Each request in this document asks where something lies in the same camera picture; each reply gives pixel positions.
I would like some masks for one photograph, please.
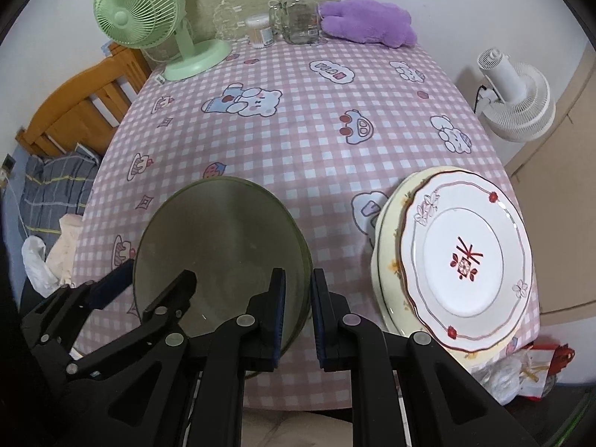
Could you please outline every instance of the green fan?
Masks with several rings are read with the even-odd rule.
[[[94,0],[93,13],[99,28],[125,47],[147,49],[174,34],[180,54],[168,62],[163,76],[182,80],[210,69],[231,52],[222,40],[194,44],[184,6],[185,0]]]

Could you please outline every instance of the purple plush toy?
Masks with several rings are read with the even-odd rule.
[[[412,17],[393,3],[375,0],[326,1],[321,4],[321,27],[333,37],[358,43],[384,43],[396,49],[416,45]]]

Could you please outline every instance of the wooden headboard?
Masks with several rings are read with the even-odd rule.
[[[104,155],[116,128],[91,102],[96,95],[120,123],[130,100],[116,83],[124,78],[139,93],[151,74],[140,50],[117,43],[110,45],[111,56],[62,84],[39,107],[27,129],[16,136],[27,152],[38,156],[61,156],[77,143]]]

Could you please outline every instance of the tablecloth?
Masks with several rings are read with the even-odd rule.
[[[225,174],[275,194],[330,290],[345,295],[352,312],[382,325],[370,281],[376,217],[406,176],[438,165],[479,173],[515,202],[481,124],[421,47],[332,39],[266,49],[237,43],[225,61],[199,76],[147,81],[93,184],[74,281],[99,279],[134,257],[160,204],[195,180]],[[129,288],[92,313],[75,346],[88,353],[138,324]],[[538,328],[534,284],[508,352],[533,340]],[[244,404],[350,407],[349,373],[319,369],[308,322],[278,370],[246,382]]]

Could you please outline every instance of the white fan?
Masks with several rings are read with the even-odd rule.
[[[555,101],[538,69],[529,64],[512,64],[496,48],[481,53],[478,66],[493,89],[479,89],[476,114],[484,113],[497,136],[526,142],[548,131],[555,118]]]

